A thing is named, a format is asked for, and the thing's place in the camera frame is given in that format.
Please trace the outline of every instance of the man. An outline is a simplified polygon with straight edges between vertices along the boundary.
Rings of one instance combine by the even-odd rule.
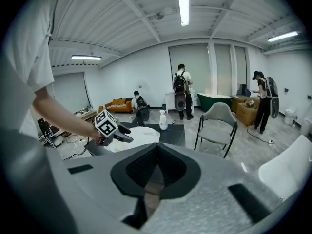
[[[191,114],[191,107],[192,107],[192,98],[191,98],[191,92],[190,92],[190,87],[189,85],[193,84],[192,81],[192,77],[190,75],[189,72],[185,71],[185,65],[184,64],[180,64],[178,66],[178,72],[176,73],[178,76],[181,76],[183,74],[183,77],[185,79],[186,82],[186,91],[185,91],[185,95],[186,95],[186,105],[185,105],[185,109],[186,109],[186,115],[187,115],[187,119],[193,119],[194,116]],[[172,86],[174,85],[175,79],[176,79],[176,74],[174,74],[173,77],[173,81],[172,81]],[[183,120],[184,118],[184,113],[183,110],[179,111],[180,114],[180,120]]]
[[[138,91],[135,91],[134,94],[135,94],[135,96],[133,97],[133,99],[131,101],[131,107],[132,107],[132,112],[134,114],[136,114],[136,117],[132,121],[132,123],[134,123],[134,124],[138,123],[138,125],[142,127],[142,126],[144,126],[144,121],[143,121],[143,118],[142,118],[142,114],[140,112],[140,108],[139,108],[139,106],[137,104],[137,99],[139,99],[140,93]]]
[[[13,73],[16,72],[27,84],[25,88],[30,88],[36,94],[33,108],[45,120],[65,131],[93,138],[100,143],[103,136],[94,125],[65,110],[47,93],[46,86],[54,82],[48,47],[53,29],[53,1],[56,0],[29,0],[24,5],[3,40],[1,64],[6,69],[13,69]],[[35,138],[38,136],[30,111],[20,131]]]

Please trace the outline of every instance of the seated person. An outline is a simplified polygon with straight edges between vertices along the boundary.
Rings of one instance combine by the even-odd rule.
[[[150,105],[145,102],[142,96],[140,96],[140,93],[138,91],[134,92],[135,96],[133,97],[131,101],[131,107],[134,114],[136,114],[135,119],[132,121],[132,123],[136,124],[138,123],[139,126],[144,126],[143,117],[141,110],[143,108],[147,108]]]

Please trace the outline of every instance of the person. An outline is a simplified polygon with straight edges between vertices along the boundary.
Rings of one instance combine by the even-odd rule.
[[[132,107],[132,112],[134,114],[136,114],[136,117],[135,119],[132,121],[132,123],[134,124],[138,124],[139,126],[144,126],[144,121],[143,121],[143,117],[142,117],[142,114],[141,114],[141,111],[140,111],[140,108],[137,104],[137,99],[139,99],[140,97],[140,93],[138,91],[135,91],[134,92],[134,97],[131,101],[131,107]]]
[[[264,75],[262,72],[255,71],[253,73],[253,79],[257,80],[259,90],[255,91],[252,90],[253,93],[260,94],[260,104],[258,108],[258,113],[255,119],[254,123],[254,129],[256,130],[258,126],[260,125],[260,133],[263,134],[265,127],[267,125],[269,116],[270,116],[270,100],[271,98],[268,98],[268,91],[266,90],[266,80],[264,78]]]
[[[32,106],[46,121],[70,133],[90,137],[100,144],[103,136],[93,124],[65,110],[47,93],[46,86],[54,82],[48,42],[54,27],[51,12],[56,1],[29,0],[25,4],[3,39],[1,65],[13,70],[14,75],[17,73],[18,79],[27,85],[25,88],[35,93]],[[19,130],[38,138],[30,110]]]
[[[183,75],[185,82],[187,84],[186,91],[185,91],[185,96],[186,96],[185,111],[186,111],[187,119],[190,120],[194,118],[194,116],[191,114],[192,98],[191,98],[191,92],[190,92],[190,87],[189,87],[189,85],[193,84],[193,81],[192,81],[192,77],[190,73],[185,71],[184,64],[179,64],[178,71],[174,74],[174,77],[173,77],[172,86],[174,85],[176,76],[181,76],[181,75]],[[180,114],[180,120],[183,120],[184,119],[183,110],[179,111],[179,114]]]

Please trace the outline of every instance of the spray bottle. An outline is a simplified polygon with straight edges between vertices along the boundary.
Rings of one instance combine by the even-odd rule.
[[[160,117],[159,117],[159,127],[161,130],[166,130],[168,128],[167,118],[165,116],[165,110],[160,110]]]

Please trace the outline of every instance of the ceiling light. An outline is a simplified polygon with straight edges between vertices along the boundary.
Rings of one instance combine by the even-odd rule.
[[[289,32],[286,34],[279,35],[277,37],[272,37],[272,38],[268,39],[268,41],[277,41],[277,40],[281,40],[281,39],[284,39],[287,37],[293,37],[293,36],[297,36],[297,35],[298,35],[297,31],[292,31],[292,32]]]
[[[102,57],[94,57],[94,56],[72,56],[72,60],[102,60]]]
[[[180,14],[181,14],[181,25],[189,25],[190,15],[190,0],[179,0]]]

